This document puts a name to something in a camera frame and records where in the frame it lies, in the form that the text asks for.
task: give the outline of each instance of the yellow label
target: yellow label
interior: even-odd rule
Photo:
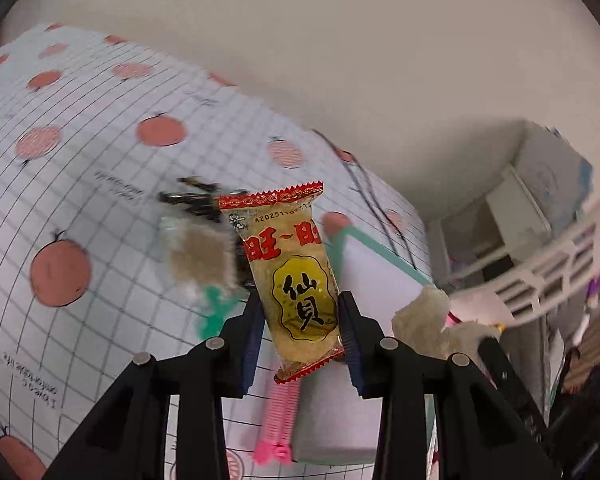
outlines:
[[[336,328],[336,302],[327,272],[312,256],[292,256],[273,273],[280,324],[293,339],[322,341]]]

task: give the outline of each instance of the yellow snack wrapper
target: yellow snack wrapper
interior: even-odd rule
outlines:
[[[342,354],[338,287],[311,204],[321,182],[218,198],[220,211],[244,242],[285,383]]]

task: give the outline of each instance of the red serrated edge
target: red serrated edge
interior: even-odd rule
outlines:
[[[304,377],[304,376],[309,375],[312,372],[315,372],[318,368],[322,368],[329,361],[331,361],[332,359],[335,359],[336,357],[339,357],[343,354],[344,354],[344,350],[341,350],[340,352],[330,355],[329,357],[325,357],[321,361],[318,361],[317,363],[314,363],[311,366],[308,366],[307,368],[303,368],[299,372],[296,372],[295,374],[290,375],[288,378],[284,379],[283,381],[281,381],[278,378],[278,374],[275,374],[273,376],[273,380],[276,381],[276,384],[290,383],[291,381],[295,381],[296,379],[299,379],[300,377]]]
[[[301,184],[300,186],[276,189],[250,195],[229,195],[218,197],[220,209],[238,209],[243,207],[258,207],[262,205],[273,205],[279,202],[294,202],[309,195],[320,195],[324,186],[320,181]]]

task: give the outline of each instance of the beige wall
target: beige wall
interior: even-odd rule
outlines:
[[[424,216],[479,192],[510,122],[556,126],[600,192],[600,28],[579,0],[20,0],[192,60],[321,129]]]

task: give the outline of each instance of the pink comb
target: pink comb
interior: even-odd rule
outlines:
[[[285,465],[291,464],[290,443],[296,423],[299,397],[300,379],[271,385],[260,440],[253,452],[253,461],[256,464],[265,465],[272,458]]]

